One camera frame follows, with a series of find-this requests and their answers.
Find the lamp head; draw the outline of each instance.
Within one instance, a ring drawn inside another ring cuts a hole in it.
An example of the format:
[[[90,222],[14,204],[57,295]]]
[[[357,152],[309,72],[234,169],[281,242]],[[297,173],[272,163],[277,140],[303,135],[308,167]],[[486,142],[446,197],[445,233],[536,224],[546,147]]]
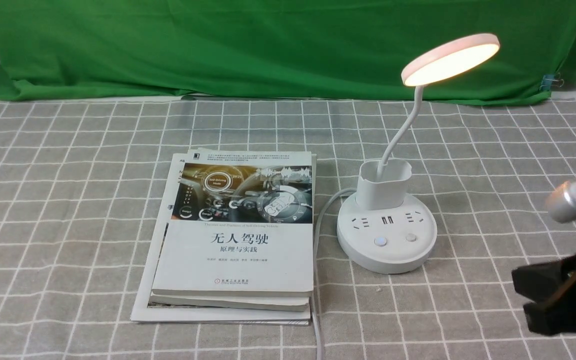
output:
[[[401,79],[407,87],[418,87],[452,78],[493,57],[499,46],[499,39],[488,33],[455,39],[411,61]]]

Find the book stack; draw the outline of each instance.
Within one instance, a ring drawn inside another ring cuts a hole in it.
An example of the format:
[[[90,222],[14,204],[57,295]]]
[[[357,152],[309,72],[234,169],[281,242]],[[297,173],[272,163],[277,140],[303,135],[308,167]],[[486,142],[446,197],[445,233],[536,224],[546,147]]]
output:
[[[315,172],[310,152],[175,154],[131,319],[307,325]]]

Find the green cloth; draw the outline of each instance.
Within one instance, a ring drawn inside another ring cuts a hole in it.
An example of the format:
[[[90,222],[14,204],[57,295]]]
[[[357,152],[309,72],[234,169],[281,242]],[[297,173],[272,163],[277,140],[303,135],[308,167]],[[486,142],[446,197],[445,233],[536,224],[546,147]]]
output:
[[[0,100],[409,100],[410,60],[478,32],[500,52],[426,100],[521,105],[576,79],[576,0],[0,0]]]

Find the grid pattern fabric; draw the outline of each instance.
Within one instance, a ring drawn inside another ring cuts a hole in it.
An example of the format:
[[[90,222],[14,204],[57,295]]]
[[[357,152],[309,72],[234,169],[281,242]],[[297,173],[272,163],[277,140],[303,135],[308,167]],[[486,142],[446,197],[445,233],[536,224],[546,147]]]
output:
[[[306,360],[311,326],[135,324],[130,312],[173,153],[317,154],[315,208],[354,187],[409,102],[0,103],[0,359]],[[576,360],[530,333],[510,271],[576,251],[543,211],[576,177],[576,100],[424,103],[395,148],[439,237],[404,275],[348,260],[326,215],[316,303],[327,358]]]

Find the power cord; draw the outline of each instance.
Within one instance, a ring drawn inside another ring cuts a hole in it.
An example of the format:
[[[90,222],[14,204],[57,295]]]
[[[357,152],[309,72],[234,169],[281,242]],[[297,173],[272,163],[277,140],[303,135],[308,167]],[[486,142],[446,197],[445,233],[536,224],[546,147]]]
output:
[[[315,225],[315,241],[312,249],[312,262],[315,271],[315,278],[317,278],[317,250],[320,247],[320,232],[322,232],[322,223],[324,220],[324,214],[326,214],[326,211],[329,209],[332,203],[335,202],[335,200],[341,198],[346,194],[354,193],[356,191],[357,189],[348,188],[336,192],[335,194],[330,196],[328,201],[325,203],[325,205],[323,205],[321,211],[319,212],[319,215],[317,217],[317,223]],[[317,307],[315,305],[314,293],[313,296],[310,297],[310,314],[312,316],[312,326],[315,328],[315,340],[317,342],[317,360],[323,360],[326,349],[324,348],[324,344],[322,341],[322,330],[320,328],[320,321],[317,317]]]

